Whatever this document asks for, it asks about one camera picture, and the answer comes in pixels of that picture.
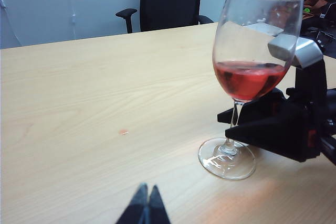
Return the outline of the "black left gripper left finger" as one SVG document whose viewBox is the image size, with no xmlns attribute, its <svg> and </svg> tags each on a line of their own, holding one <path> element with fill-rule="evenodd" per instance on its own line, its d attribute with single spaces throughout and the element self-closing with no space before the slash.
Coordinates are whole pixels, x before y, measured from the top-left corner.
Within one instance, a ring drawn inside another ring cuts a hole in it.
<svg viewBox="0 0 336 224">
<path fill-rule="evenodd" d="M 149 223 L 148 186 L 141 183 L 116 223 Z"/>
</svg>

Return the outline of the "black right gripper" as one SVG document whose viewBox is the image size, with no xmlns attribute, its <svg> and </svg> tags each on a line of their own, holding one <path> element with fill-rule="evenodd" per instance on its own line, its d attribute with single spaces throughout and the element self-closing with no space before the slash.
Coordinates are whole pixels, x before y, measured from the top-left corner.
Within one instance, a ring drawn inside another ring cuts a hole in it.
<svg viewBox="0 0 336 224">
<path fill-rule="evenodd" d="M 231 116 L 238 126 L 225 135 L 289 159 L 305 162 L 323 154 L 335 164 L 335 89 L 321 96 L 288 88 L 286 99 L 279 89 L 245 103 L 240 111 L 233 109 L 217 115 L 218 122 L 229 123 Z M 287 102 L 293 105 L 288 117 Z"/>
</svg>

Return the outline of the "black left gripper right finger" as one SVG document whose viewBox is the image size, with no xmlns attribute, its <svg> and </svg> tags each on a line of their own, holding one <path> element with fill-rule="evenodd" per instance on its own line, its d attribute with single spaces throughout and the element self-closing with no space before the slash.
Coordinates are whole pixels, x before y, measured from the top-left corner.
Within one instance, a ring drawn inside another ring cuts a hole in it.
<svg viewBox="0 0 336 224">
<path fill-rule="evenodd" d="M 158 186 L 154 185 L 149 196 L 150 223 L 170 224 L 169 216 L 161 198 Z"/>
</svg>

